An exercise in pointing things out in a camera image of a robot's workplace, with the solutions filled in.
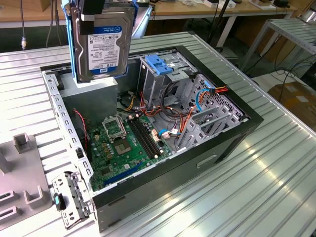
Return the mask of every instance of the green circuit board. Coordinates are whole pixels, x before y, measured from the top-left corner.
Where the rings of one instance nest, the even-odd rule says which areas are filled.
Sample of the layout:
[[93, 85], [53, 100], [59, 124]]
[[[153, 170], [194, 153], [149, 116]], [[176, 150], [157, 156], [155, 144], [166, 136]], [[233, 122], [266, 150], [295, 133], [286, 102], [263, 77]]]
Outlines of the green circuit board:
[[[153, 129], [146, 116], [140, 117], [139, 121], [149, 129]], [[110, 181], [111, 178], [122, 179], [171, 155], [165, 144], [161, 147], [157, 144], [157, 148], [162, 150], [163, 153], [158, 158], [150, 159], [127, 121], [122, 120], [122, 124], [126, 131], [126, 139], [111, 142], [102, 125], [92, 128], [88, 132], [92, 149], [91, 166], [94, 171], [90, 181], [94, 191], [104, 188], [105, 182], [107, 185], [107, 181]], [[116, 125], [111, 124], [108, 133], [112, 134], [117, 131]]]

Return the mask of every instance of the hard drive label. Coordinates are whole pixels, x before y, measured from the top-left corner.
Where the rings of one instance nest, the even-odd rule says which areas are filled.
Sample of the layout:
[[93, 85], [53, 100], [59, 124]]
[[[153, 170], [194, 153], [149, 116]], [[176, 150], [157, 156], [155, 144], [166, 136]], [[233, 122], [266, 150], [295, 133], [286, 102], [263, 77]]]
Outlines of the hard drive label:
[[119, 63], [117, 41], [122, 35], [122, 27], [95, 27], [94, 32], [88, 35], [89, 70], [94, 74], [114, 71]]

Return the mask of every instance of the metal shelf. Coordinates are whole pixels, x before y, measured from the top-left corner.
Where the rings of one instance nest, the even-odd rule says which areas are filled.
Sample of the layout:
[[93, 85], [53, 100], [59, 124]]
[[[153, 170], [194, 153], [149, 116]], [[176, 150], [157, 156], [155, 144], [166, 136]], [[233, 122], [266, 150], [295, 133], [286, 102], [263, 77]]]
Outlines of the metal shelf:
[[266, 48], [263, 50], [263, 53], [266, 52], [277, 39], [277, 36], [280, 34], [286, 37], [288, 40], [297, 44], [307, 52], [311, 54], [316, 54], [316, 26], [305, 23], [304, 21], [292, 18], [292, 19], [277, 19], [277, 20], [267, 20], [263, 25], [261, 31], [259, 32], [257, 38], [252, 43], [250, 49], [248, 50], [243, 65], [240, 68], [244, 70], [246, 65], [261, 42], [263, 36], [265, 35], [268, 29], [272, 29], [276, 34], [268, 42]]

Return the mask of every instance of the wooden table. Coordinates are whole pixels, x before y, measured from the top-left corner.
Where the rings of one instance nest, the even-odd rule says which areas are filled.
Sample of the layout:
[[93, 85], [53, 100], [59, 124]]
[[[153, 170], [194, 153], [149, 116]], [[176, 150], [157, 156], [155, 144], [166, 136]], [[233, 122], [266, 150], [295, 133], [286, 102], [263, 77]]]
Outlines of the wooden table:
[[[228, 8], [225, 11], [224, 17], [229, 17], [223, 33], [217, 43], [217, 46], [223, 46], [224, 42], [238, 16], [255, 16], [255, 15], [285, 15], [285, 18], [290, 18], [295, 7], [277, 8], [269, 10], [261, 10], [256, 6], [243, 0], [242, 3], [236, 4], [235, 8]], [[60, 25], [65, 25], [65, 15], [58, 4], [58, 12]], [[31, 26], [48, 26], [50, 24], [50, 6], [44, 12], [34, 12], [23, 10], [24, 21], [26, 27]], [[158, 2], [155, 6], [155, 15], [151, 20], [166, 20], [166, 19], [189, 19], [189, 18], [208, 18], [214, 17], [215, 8], [210, 8], [204, 4], [195, 6], [186, 6], [181, 2]], [[0, 9], [0, 28], [21, 27], [20, 10], [11, 6], [4, 6]]]

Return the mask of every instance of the slotted aluminum surface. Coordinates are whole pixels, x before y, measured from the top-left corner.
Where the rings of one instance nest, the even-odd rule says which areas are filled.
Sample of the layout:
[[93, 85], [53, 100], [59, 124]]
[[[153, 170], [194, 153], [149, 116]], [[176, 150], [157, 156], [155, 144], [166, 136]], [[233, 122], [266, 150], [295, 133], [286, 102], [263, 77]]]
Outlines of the slotted aluminum surface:
[[[131, 52], [184, 45], [263, 118], [224, 162], [101, 233], [102, 236], [309, 236], [316, 228], [316, 140], [293, 115], [189, 33], [144, 37]], [[69, 62], [67, 47], [0, 55], [0, 142], [35, 135], [51, 187], [71, 168], [39, 66]], [[98, 236], [91, 219], [66, 231], [52, 206], [0, 236]]]
[[269, 20], [269, 27], [309, 53], [316, 53], [316, 25], [310, 25], [300, 19], [292, 18]]

